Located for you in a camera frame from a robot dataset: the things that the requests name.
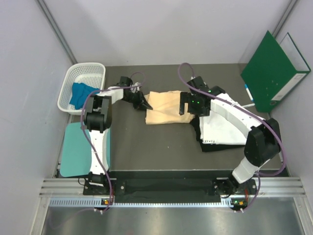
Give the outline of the peach yellow t shirt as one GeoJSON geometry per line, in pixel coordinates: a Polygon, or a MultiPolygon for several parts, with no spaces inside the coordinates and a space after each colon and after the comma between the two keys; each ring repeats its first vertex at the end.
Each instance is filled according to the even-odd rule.
{"type": "Polygon", "coordinates": [[[188,104],[185,104],[185,113],[179,114],[180,93],[181,91],[150,92],[145,95],[148,104],[153,108],[146,111],[146,124],[189,123],[195,116],[186,111],[188,104]]]}

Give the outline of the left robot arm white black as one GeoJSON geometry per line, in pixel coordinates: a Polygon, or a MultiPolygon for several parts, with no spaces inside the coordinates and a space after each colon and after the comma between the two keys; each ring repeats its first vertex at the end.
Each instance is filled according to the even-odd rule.
{"type": "Polygon", "coordinates": [[[111,161],[112,106],[123,100],[139,111],[152,110],[141,91],[142,83],[134,83],[130,77],[122,76],[120,81],[105,90],[96,90],[87,96],[82,108],[83,133],[91,146],[91,166],[88,181],[100,194],[110,191],[109,168],[111,161]]]}

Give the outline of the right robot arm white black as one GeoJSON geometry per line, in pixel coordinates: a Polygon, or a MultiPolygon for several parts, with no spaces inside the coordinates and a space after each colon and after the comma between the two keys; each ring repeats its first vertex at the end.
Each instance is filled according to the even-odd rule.
{"type": "Polygon", "coordinates": [[[220,87],[209,88],[201,77],[193,77],[185,85],[190,92],[180,96],[179,113],[209,116],[217,113],[233,125],[246,139],[244,157],[233,169],[228,188],[232,193],[241,193],[246,181],[258,173],[278,153],[284,153],[278,122],[263,119],[235,102],[220,87]]]}

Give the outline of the white t shirt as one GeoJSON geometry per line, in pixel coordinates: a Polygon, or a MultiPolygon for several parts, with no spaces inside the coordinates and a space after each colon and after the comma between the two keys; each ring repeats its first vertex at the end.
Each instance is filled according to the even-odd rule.
{"type": "Polygon", "coordinates": [[[200,143],[205,145],[245,145],[246,136],[220,114],[210,111],[210,116],[199,117],[200,143]]]}

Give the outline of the black t shirt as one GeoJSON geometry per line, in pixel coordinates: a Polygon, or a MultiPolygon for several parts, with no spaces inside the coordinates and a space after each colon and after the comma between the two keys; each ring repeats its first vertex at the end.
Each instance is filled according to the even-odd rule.
{"type": "Polygon", "coordinates": [[[198,116],[195,116],[190,122],[190,125],[193,126],[195,133],[196,133],[196,141],[199,142],[202,152],[217,152],[223,151],[228,149],[236,149],[244,147],[244,145],[227,145],[227,144],[204,144],[202,143],[200,136],[200,120],[198,116]]]}

